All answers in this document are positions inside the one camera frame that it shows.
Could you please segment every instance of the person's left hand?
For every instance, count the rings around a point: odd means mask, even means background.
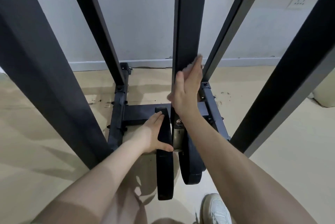
[[[150,153],[156,149],[173,151],[173,146],[160,142],[157,138],[163,119],[164,115],[161,111],[155,113],[135,131],[133,138],[140,141],[141,146],[144,147],[144,153]]]

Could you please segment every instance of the forearm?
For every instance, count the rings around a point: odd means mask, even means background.
[[[139,140],[123,143],[56,197],[33,223],[99,223],[121,181],[142,153],[143,146]]]
[[[199,112],[182,121],[237,223],[316,223],[286,189],[226,141]]]

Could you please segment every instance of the floor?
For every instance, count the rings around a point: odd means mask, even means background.
[[[212,92],[230,135],[273,69],[215,71],[210,80]],[[107,135],[115,87],[109,72],[75,75]],[[134,69],[128,104],[165,103],[170,81],[171,69]],[[87,168],[4,74],[0,74],[0,98],[0,223],[26,224]],[[306,99],[251,157],[324,224],[335,222],[334,125],[335,108],[322,108]],[[175,164],[170,201],[157,200],[154,155],[142,156],[125,179],[145,205],[149,224],[199,223],[203,196],[216,191],[207,172],[198,185],[185,185],[177,159]]]

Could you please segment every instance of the electrical outlet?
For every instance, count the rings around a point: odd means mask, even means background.
[[[307,9],[310,7],[312,0],[291,0],[287,9]]]

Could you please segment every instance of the shoe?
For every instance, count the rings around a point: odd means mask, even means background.
[[[201,216],[204,224],[232,224],[230,213],[217,193],[204,197]]]

